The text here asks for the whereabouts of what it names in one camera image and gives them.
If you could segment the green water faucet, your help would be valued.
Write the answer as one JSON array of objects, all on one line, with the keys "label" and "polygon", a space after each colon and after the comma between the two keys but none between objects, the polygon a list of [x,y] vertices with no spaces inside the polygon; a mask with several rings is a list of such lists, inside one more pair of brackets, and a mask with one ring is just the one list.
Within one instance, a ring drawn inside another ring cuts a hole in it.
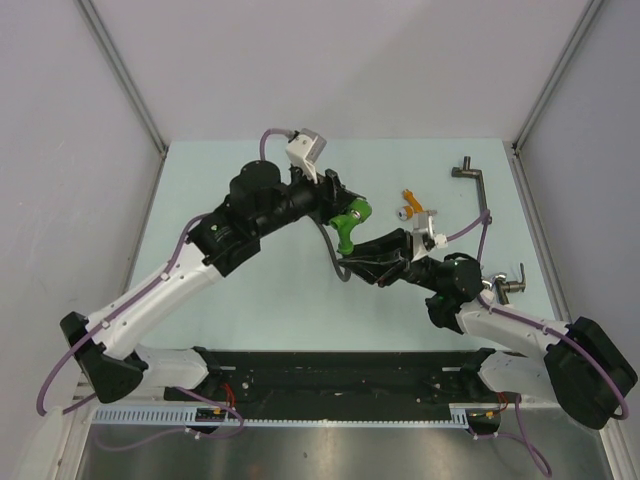
[{"label": "green water faucet", "polygon": [[332,227],[338,235],[337,251],[341,255],[351,255],[354,250],[354,243],[351,235],[353,230],[366,222],[372,214],[372,207],[369,202],[357,197],[346,208],[344,212],[332,217],[329,220],[329,226]]}]

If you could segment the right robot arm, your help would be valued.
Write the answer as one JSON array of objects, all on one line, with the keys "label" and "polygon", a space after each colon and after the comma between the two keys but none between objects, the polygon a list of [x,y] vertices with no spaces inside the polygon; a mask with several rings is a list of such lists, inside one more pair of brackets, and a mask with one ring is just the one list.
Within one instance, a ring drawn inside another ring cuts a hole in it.
[{"label": "right robot arm", "polygon": [[503,305],[485,287],[476,258],[433,259],[403,229],[359,244],[342,234],[338,251],[340,265],[371,285],[403,281],[431,291],[425,305],[436,327],[496,343],[463,368],[461,388],[469,399],[484,401],[494,392],[530,396],[595,430],[628,418],[626,397],[638,375],[596,321],[565,323]]}]

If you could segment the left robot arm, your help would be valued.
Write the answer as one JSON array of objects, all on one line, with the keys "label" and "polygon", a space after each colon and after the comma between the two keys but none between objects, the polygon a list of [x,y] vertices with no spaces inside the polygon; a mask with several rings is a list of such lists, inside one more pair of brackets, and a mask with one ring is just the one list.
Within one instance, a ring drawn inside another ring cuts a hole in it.
[{"label": "left robot arm", "polygon": [[258,254],[267,235],[309,217],[337,231],[340,254],[352,252],[352,230],[372,213],[368,202],[347,190],[332,170],[315,180],[298,167],[290,173],[285,184],[273,163],[246,164],[230,181],[221,205],[187,223],[171,257],[155,273],[89,316],[72,312],[61,320],[100,402],[119,401],[142,386],[183,388],[202,400],[214,397],[221,376],[205,349],[143,348],[140,341],[193,295]]}]

